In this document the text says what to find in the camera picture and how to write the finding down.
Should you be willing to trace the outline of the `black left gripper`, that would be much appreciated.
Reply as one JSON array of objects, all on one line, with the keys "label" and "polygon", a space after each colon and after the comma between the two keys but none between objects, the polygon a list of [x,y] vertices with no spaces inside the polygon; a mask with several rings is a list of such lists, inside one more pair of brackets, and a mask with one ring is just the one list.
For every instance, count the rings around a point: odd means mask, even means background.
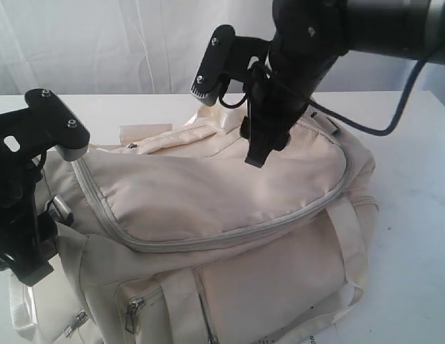
[{"label": "black left gripper", "polygon": [[54,271],[57,226],[48,213],[37,213],[34,195],[54,145],[33,110],[0,114],[0,271],[11,270],[28,287]]}]

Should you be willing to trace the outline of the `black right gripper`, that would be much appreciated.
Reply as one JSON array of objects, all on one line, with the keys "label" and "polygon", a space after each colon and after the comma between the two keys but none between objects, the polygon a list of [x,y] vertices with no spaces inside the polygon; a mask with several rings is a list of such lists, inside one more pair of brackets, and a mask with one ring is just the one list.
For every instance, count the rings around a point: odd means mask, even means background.
[{"label": "black right gripper", "polygon": [[253,83],[248,96],[246,164],[262,168],[269,154],[282,150],[290,130],[306,111],[307,101],[335,64],[337,57],[284,59],[272,66],[252,65]]}]

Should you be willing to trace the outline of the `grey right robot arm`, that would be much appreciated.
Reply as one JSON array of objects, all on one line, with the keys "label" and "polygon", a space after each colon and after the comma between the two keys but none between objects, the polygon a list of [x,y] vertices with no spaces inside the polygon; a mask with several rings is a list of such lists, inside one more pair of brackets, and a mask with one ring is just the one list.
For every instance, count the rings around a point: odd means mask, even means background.
[{"label": "grey right robot arm", "polygon": [[445,65],[445,1],[275,1],[276,28],[267,60],[252,65],[255,84],[241,134],[245,161],[262,167],[283,150],[292,126],[337,60],[365,52],[414,61],[390,123],[369,128],[336,112],[330,116],[369,135],[390,135],[397,127],[416,80],[428,63]]}]

